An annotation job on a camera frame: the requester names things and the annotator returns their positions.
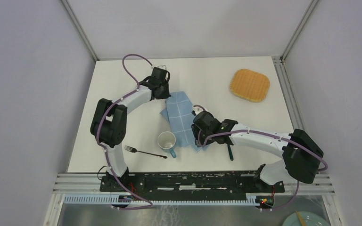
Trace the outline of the blue checked cloth napkin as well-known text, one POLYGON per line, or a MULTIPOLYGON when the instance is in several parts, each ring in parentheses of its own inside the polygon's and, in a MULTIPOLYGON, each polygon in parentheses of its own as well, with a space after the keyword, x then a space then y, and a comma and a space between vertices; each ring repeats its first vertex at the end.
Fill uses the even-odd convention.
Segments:
POLYGON ((165 108, 160 114, 169 123, 170 131, 175 135, 176 146, 190 147, 195 152, 199 152, 207 148, 201 148, 195 144, 191 128, 195 117, 192 114, 192 107, 193 104, 185 92, 172 92, 165 100, 165 108))

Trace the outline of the woven bamboo placemat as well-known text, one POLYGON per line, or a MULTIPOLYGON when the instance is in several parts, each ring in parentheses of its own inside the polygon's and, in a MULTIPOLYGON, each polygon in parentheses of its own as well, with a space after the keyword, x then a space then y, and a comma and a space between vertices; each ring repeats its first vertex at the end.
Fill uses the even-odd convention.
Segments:
POLYGON ((249 69, 237 70, 229 85, 232 94, 255 103, 266 98, 269 87, 267 76, 249 69))

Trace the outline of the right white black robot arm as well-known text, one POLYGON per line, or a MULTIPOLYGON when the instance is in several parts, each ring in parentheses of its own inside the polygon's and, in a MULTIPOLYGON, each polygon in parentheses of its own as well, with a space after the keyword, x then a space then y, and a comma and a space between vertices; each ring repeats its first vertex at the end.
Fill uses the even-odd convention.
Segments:
POLYGON ((277 182, 288 179, 311 184, 318 172, 328 168, 323 159, 324 152, 304 130, 270 133, 235 120, 218 121, 198 105, 193 106, 192 114, 195 117, 191 128, 197 146, 212 143, 247 146, 280 158, 275 163, 261 165, 257 170, 253 185, 259 192, 266 192, 277 182))

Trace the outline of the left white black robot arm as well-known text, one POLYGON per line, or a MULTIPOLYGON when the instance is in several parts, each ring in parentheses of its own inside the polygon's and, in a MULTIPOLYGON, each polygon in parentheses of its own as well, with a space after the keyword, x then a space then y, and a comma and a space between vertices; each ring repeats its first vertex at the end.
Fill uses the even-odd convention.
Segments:
POLYGON ((127 116, 151 100, 169 98, 170 76, 166 69, 153 67, 151 75, 140 81, 129 93, 116 101, 102 98, 97 103, 90 133, 104 149, 108 173, 113 176, 111 185, 117 191, 125 191, 130 184, 122 146, 126 135, 127 116))

